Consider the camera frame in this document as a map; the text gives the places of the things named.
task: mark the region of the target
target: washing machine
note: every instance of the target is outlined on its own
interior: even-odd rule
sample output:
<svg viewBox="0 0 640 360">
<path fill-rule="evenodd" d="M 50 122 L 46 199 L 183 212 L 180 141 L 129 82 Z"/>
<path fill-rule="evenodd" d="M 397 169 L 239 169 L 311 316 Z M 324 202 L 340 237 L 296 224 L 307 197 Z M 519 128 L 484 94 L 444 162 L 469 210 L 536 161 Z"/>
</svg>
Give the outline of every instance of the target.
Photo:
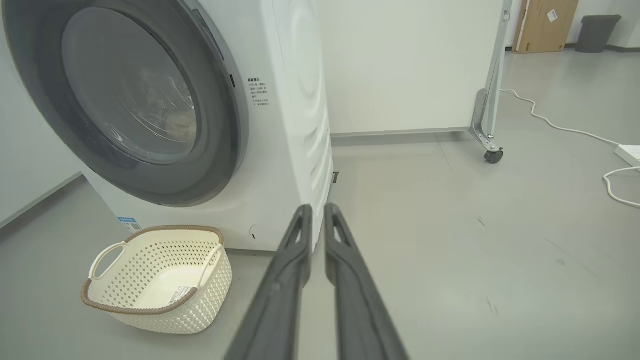
<svg viewBox="0 0 640 360">
<path fill-rule="evenodd" d="M 276 250 L 311 204 L 316 243 L 333 161 L 313 0 L 3 10 L 36 106 L 132 233 L 207 225 L 228 248 Z"/>
</svg>

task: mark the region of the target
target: gray floor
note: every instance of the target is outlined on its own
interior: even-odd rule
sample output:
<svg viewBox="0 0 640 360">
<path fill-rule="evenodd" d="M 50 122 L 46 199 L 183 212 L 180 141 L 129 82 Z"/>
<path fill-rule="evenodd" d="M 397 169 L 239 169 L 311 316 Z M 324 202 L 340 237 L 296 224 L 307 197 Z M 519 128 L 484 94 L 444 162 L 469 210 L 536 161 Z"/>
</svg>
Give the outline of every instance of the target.
<svg viewBox="0 0 640 360">
<path fill-rule="evenodd" d="M 508 54 L 504 87 L 560 126 L 640 145 L 639 65 L 640 54 Z M 601 178 L 626 164 L 610 145 L 528 112 L 502 96 L 495 141 L 506 155 L 496 165 L 466 134 L 334 148 L 331 200 L 414 359 L 640 357 L 640 210 L 611 200 Z M 639 174 L 613 183 L 640 201 Z M 81 186 L 1 239 L 0 358 L 222 358 L 269 258 L 230 256 L 234 283 L 206 331 L 154 334 L 79 298 L 90 261 L 125 236 Z M 300 359 L 336 358 L 334 319 L 321 242 Z"/>
</svg>

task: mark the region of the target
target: cream plastic basket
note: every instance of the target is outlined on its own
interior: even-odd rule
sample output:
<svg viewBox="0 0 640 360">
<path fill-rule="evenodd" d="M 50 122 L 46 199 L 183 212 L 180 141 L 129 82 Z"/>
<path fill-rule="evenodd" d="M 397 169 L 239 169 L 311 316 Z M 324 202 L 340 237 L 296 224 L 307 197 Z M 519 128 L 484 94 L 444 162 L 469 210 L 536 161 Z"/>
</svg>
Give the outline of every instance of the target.
<svg viewBox="0 0 640 360">
<path fill-rule="evenodd" d="M 104 249 L 81 298 L 128 325 L 155 332 L 194 334 L 216 318 L 231 285 L 231 265 L 219 230 L 158 226 Z M 100 261 L 122 252 L 99 276 Z"/>
</svg>

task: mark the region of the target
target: power cord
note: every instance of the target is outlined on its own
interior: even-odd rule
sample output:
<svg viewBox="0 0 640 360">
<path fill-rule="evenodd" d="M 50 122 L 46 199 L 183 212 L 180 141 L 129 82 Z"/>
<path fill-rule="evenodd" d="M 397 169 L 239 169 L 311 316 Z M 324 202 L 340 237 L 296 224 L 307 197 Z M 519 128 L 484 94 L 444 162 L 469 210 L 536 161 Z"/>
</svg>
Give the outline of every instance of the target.
<svg viewBox="0 0 640 360">
<path fill-rule="evenodd" d="M 562 130 L 562 131 L 569 131 L 570 133 L 577 133 L 577 134 L 582 134 L 582 135 L 586 135 L 586 136 L 590 136 L 594 139 L 598 139 L 600 141 L 609 143 L 611 145 L 615 145 L 615 146 L 620 146 L 619 143 L 611 141 L 611 140 L 607 140 L 605 138 L 601 138 L 599 136 L 596 136 L 594 134 L 591 133 L 587 133 L 586 131 L 580 131 L 580 130 L 574 130 L 574 129 L 567 129 L 566 127 L 560 127 L 557 125 L 554 125 L 553 123 L 551 123 L 551 121 L 549 121 L 549 119 L 547 119 L 544 116 L 540 116 L 538 114 L 536 114 L 534 111 L 536 109 L 536 102 L 531 100 L 531 99 L 527 99 L 526 97 L 521 97 L 520 95 L 518 95 L 518 93 L 515 90 L 511 90 L 511 89 L 500 89 L 501 92 L 513 92 L 513 95 L 515 95 L 518 99 L 526 101 L 526 102 L 530 102 L 531 103 L 531 116 L 538 118 L 540 120 L 544 120 L 545 122 L 547 122 L 547 124 L 550 127 L 553 127 L 554 129 L 558 129 L 558 130 Z M 628 167 L 628 168 L 621 168 L 618 170 L 613 170 L 612 172 L 607 173 L 606 175 L 604 175 L 602 178 L 604 179 L 604 181 L 607 183 L 607 192 L 609 193 L 609 196 L 614 199 L 615 201 L 621 202 L 622 204 L 626 204 L 629 206 L 634 206 L 636 208 L 640 208 L 640 204 L 638 204 L 637 202 L 631 202 L 628 200 L 623 200 L 617 196 L 615 196 L 613 194 L 613 192 L 611 191 L 611 182 L 609 181 L 609 176 L 617 173 L 617 172 L 621 172 L 621 171 L 627 171 L 627 170 L 638 170 L 640 169 L 640 167 Z"/>
</svg>

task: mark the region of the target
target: cardboard box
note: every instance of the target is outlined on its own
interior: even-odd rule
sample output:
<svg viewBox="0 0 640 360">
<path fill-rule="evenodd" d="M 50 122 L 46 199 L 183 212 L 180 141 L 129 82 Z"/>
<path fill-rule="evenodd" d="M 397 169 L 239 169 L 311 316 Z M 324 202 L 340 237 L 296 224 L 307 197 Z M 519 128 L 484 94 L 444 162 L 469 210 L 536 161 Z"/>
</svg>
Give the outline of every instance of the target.
<svg viewBox="0 0 640 360">
<path fill-rule="evenodd" d="M 512 51 L 516 54 L 562 51 L 578 0 L 522 0 Z"/>
</svg>

